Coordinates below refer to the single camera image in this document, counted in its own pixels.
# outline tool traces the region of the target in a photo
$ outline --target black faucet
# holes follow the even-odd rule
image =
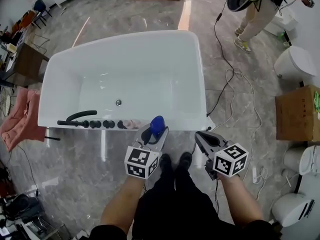
[[[75,114],[70,115],[66,121],[60,121],[58,120],[56,123],[59,126],[82,126],[84,128],[88,128],[89,127],[89,122],[87,120],[84,120],[82,122],[78,122],[78,121],[73,121],[74,119],[77,118],[81,118],[81,117],[85,117],[85,116],[94,116],[96,115],[98,112],[96,110],[87,110],[87,111],[82,111],[82,112],[78,112]]]

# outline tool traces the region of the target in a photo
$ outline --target freestanding bathtub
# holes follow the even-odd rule
[[[95,130],[123,130],[119,122],[128,121],[139,127],[158,115],[170,131],[203,130],[206,97],[197,36],[180,30],[132,33],[55,54],[44,75],[38,125],[84,129],[57,123],[82,111],[96,114],[74,121],[101,122]],[[114,127],[104,127],[105,121]]]

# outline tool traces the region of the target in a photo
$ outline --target hand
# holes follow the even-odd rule
[[[216,174],[217,174],[218,178],[219,178],[222,182],[224,182],[224,181],[226,181],[226,182],[233,182],[233,181],[239,179],[239,175],[237,175],[237,174],[234,175],[234,176],[232,176],[232,177],[224,176],[223,174],[221,174],[221,173],[219,173],[219,172],[217,172]]]
[[[309,2],[309,0],[301,0],[301,1],[305,6],[310,7],[311,3]]]

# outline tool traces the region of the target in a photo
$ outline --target blue chair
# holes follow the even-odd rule
[[[39,14],[34,18],[34,20],[32,21],[32,23],[36,24],[36,26],[37,26],[39,29],[41,29],[41,27],[39,27],[39,25],[37,24],[37,20],[40,20],[40,21],[43,23],[43,25],[46,26],[46,24],[45,24],[45,22],[44,22],[44,21],[46,21],[46,19],[45,19],[45,18],[43,17],[43,15],[42,15],[44,12],[46,12],[47,14],[49,14],[50,17],[52,17],[52,15],[46,10],[46,8],[47,8],[47,6],[45,5],[44,1],[42,1],[42,0],[37,0],[37,1],[35,2],[35,4],[34,4],[33,9],[34,9],[35,11],[38,11]]]

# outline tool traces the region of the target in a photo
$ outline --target gray tile floor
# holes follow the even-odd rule
[[[211,110],[225,85],[225,71],[229,68],[223,60],[220,46],[214,34],[214,24],[225,0],[70,0],[61,9],[51,10],[53,18],[47,19],[47,26],[36,29],[35,33],[50,38],[44,47],[46,55],[115,35],[178,29],[181,17],[188,19],[186,26],[198,38],[204,69],[207,109]],[[275,197],[293,189],[283,188],[284,178],[282,158],[289,143],[276,140],[275,96],[290,91],[298,83],[279,80],[273,64],[283,51],[283,46],[271,34],[262,31],[251,41],[252,53],[246,54],[234,46],[234,30],[239,25],[244,12],[231,12],[226,8],[216,25],[217,35],[223,51],[230,63],[252,83],[255,89],[256,109],[263,124],[252,137],[254,157],[252,162],[258,167],[268,168],[269,178],[261,191],[259,203],[266,219]],[[259,127],[260,121],[254,110],[254,95],[250,84],[242,77],[231,81],[236,94],[233,101],[233,117],[215,132],[225,139],[239,142],[251,151],[251,136]],[[231,114],[230,103],[233,97],[228,86],[223,92],[216,110],[210,115],[218,125]],[[105,132],[90,130],[52,129],[50,136],[59,136],[60,142],[24,141],[25,149],[33,169],[40,199],[48,217],[53,223],[65,223],[72,234],[79,230],[90,230],[99,222],[105,204],[119,189],[126,178],[123,160],[132,132]],[[171,155],[176,163],[184,151],[194,146],[194,132],[170,132],[164,152]],[[6,162],[9,154],[0,142],[0,158]],[[206,158],[199,150],[193,156],[190,174],[196,185],[214,199],[215,183],[204,170]],[[19,192],[34,188],[30,168],[24,153],[15,148],[8,164],[13,181]],[[160,175],[160,170],[146,183],[151,188]],[[252,184],[249,171],[245,184],[256,196],[261,183]],[[232,223],[227,200],[222,186],[218,188],[220,204],[219,216]]]

